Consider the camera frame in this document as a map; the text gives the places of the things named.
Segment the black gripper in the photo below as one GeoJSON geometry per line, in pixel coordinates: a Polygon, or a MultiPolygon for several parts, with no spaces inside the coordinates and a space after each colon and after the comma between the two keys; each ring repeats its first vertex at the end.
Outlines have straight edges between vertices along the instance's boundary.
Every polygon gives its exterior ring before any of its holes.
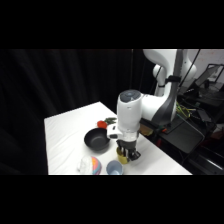
{"type": "Polygon", "coordinates": [[[140,158],[141,154],[138,151],[135,151],[136,150],[136,142],[135,141],[127,142],[127,141],[118,139],[117,144],[118,144],[118,147],[119,147],[123,157],[126,157],[126,153],[130,152],[129,153],[130,161],[135,161],[140,158]]]}

